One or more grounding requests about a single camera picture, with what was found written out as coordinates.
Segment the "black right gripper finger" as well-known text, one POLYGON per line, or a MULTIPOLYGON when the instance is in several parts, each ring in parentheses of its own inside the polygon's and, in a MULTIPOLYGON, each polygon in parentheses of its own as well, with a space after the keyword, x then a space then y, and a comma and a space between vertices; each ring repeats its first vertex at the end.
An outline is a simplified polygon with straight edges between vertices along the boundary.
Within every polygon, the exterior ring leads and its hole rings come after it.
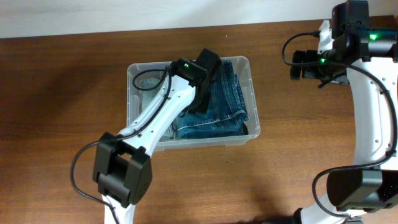
POLYGON ((292 56, 292 63, 302 64, 305 63, 306 51, 296 50, 292 56))
POLYGON ((291 80, 300 80, 303 75, 303 68, 302 67, 291 67, 290 68, 290 79, 291 80))

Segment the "dark blue jeans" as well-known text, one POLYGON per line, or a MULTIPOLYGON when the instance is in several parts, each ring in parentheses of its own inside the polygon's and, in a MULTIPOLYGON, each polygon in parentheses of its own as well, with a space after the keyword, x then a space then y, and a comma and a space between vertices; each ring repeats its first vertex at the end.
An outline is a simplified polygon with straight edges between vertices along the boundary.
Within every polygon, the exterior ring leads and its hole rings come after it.
POLYGON ((210 102, 206 113, 187 113, 173 121, 177 139, 242 136, 242 123, 248 114, 239 78, 232 63, 222 61, 215 83, 210 85, 210 102))

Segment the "light blue jeans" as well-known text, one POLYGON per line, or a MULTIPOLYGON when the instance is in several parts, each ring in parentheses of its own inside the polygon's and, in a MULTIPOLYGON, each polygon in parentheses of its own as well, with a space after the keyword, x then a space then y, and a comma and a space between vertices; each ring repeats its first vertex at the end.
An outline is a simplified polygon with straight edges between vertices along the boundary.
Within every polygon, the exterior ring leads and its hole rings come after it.
MULTIPOLYGON (((158 82, 159 82, 159 79, 157 79, 157 78, 149 78, 146 80, 141 80, 139 82, 139 87, 149 89, 149 88, 155 87, 156 84, 158 84, 158 82)), ((144 111, 147 108, 147 106, 152 101, 152 99, 155 97, 155 95, 159 92, 161 87, 162 87, 162 85, 158 86, 157 88, 155 88, 153 90, 148 90, 148 91, 141 90, 140 91, 140 93, 142 95, 142 104, 141 104, 142 111, 144 111)), ((165 133, 162 135, 160 142, 173 141, 173 140, 175 140, 175 137, 176 137, 176 133, 173 128, 173 124, 171 124, 167 128, 165 133)))

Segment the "black garment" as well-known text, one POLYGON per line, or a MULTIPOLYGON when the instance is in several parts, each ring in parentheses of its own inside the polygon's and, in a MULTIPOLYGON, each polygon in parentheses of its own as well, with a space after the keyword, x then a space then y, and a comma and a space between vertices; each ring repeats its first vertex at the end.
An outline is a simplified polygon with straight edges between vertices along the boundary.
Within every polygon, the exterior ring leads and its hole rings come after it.
POLYGON ((243 134, 244 135, 248 135, 249 131, 248 131, 248 127, 246 126, 245 123, 242 123, 242 128, 243 128, 243 134))

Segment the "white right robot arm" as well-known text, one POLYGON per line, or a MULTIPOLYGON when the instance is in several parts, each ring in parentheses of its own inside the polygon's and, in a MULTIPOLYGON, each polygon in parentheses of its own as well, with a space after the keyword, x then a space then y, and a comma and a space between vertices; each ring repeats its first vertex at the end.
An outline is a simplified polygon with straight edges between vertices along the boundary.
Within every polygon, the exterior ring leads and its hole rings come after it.
POLYGON ((356 146, 352 165, 320 172, 325 195, 292 222, 361 223, 397 205, 397 31, 373 27, 367 1, 346 1, 312 36, 318 48, 294 52, 290 77, 351 88, 356 146))

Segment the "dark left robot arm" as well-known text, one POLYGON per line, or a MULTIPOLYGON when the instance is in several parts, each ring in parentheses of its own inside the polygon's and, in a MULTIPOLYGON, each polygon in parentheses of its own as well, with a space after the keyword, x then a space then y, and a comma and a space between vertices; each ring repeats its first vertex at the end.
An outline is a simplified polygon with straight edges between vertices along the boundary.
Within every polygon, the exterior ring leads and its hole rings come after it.
POLYGON ((137 203, 152 182, 151 155, 182 112, 203 111, 220 57, 203 49, 195 60, 180 58, 162 70, 157 94, 143 112, 113 136, 104 133, 96 146, 93 180, 105 203, 105 223, 132 223, 137 203))

